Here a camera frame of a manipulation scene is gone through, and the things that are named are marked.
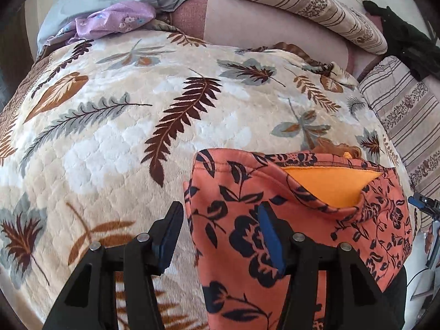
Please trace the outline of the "orange black floral garment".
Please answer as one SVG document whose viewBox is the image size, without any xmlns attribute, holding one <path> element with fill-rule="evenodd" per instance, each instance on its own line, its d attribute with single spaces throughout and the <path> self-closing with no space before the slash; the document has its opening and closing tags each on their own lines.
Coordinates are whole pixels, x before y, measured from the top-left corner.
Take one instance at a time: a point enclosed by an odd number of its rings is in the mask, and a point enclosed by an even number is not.
<svg viewBox="0 0 440 330">
<path fill-rule="evenodd" d="M 413 218 L 394 168 L 201 150 L 184 198 L 211 329 L 403 327 Z"/>
</svg>

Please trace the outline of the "person's black trousers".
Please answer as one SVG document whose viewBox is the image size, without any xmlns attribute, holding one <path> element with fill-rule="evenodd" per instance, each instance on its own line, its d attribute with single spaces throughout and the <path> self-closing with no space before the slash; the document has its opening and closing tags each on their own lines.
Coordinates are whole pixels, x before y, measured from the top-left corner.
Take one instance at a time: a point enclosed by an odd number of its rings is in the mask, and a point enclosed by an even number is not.
<svg viewBox="0 0 440 330">
<path fill-rule="evenodd" d="M 393 278 L 391 284 L 383 292 L 395 316 L 398 329 L 402 329 L 405 324 L 406 288 L 406 268 L 402 267 L 395 278 Z"/>
</svg>

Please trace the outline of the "striped floral folded quilt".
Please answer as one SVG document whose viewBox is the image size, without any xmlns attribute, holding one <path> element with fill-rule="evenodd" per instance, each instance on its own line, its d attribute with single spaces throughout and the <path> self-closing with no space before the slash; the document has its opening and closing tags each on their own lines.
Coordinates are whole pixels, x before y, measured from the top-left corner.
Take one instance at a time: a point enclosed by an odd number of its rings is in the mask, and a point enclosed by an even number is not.
<svg viewBox="0 0 440 330">
<path fill-rule="evenodd" d="M 417 81 L 387 57 L 359 85 L 397 151 L 413 191 L 439 199 L 439 81 Z"/>
</svg>

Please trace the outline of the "black garment on bed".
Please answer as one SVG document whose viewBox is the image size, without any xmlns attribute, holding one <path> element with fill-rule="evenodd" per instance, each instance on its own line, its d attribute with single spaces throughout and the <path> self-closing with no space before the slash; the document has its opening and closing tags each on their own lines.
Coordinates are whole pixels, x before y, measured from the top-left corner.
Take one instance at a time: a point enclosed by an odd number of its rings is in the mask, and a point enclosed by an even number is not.
<svg viewBox="0 0 440 330">
<path fill-rule="evenodd" d="M 428 36 L 403 21 L 390 7 L 382 8 L 369 0 L 362 4 L 370 15 L 381 19 L 387 56 L 398 58 L 417 81 L 428 76 L 439 80 L 439 47 Z"/>
</svg>

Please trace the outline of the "cream leaf pattern blanket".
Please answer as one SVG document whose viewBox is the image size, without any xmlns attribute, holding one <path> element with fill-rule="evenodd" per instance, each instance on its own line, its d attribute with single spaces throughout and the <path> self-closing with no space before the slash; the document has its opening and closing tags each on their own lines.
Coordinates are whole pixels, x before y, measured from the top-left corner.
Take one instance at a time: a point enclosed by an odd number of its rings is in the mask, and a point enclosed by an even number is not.
<svg viewBox="0 0 440 330">
<path fill-rule="evenodd" d="M 89 245 L 186 210 L 154 278 L 167 329 L 275 329 L 286 276 L 258 206 L 321 244 L 347 242 L 381 290 L 421 218 L 357 82 L 296 48 L 240 51 L 134 31 L 59 48 L 1 113 L 1 290 L 41 329 Z"/>
</svg>

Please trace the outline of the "striped floral bolster pillow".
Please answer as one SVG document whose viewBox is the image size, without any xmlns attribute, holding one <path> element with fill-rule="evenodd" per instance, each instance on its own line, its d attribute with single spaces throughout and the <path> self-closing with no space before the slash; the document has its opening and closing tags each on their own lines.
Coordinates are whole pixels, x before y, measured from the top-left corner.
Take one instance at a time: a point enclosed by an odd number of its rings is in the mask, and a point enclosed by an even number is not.
<svg viewBox="0 0 440 330">
<path fill-rule="evenodd" d="M 363 50 L 385 54 L 388 44 L 382 32 L 358 10 L 337 0 L 248 0 L 307 18 L 346 38 Z"/>
</svg>

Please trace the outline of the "purple floral cloth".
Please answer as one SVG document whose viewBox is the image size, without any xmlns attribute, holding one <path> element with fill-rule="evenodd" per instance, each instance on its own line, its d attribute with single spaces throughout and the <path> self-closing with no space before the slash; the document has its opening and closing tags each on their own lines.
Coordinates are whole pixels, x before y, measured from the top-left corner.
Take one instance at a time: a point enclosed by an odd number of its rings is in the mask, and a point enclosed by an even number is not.
<svg viewBox="0 0 440 330">
<path fill-rule="evenodd" d="M 76 17 L 48 37 L 44 46 L 97 40 L 116 33 L 125 34 L 151 22 L 155 17 L 156 10 L 146 2 L 118 2 L 87 17 Z"/>
</svg>

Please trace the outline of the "pink bed sheet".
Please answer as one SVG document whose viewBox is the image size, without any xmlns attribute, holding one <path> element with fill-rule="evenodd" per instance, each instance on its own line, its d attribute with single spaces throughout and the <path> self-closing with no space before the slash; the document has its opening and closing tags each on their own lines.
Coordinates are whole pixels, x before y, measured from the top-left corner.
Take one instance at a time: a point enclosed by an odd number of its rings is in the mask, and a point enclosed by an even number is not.
<svg viewBox="0 0 440 330">
<path fill-rule="evenodd" d="M 382 60 L 317 23 L 246 0 L 187 0 L 168 17 L 185 34 L 215 45 L 296 45 L 315 61 L 338 63 L 358 81 Z"/>
</svg>

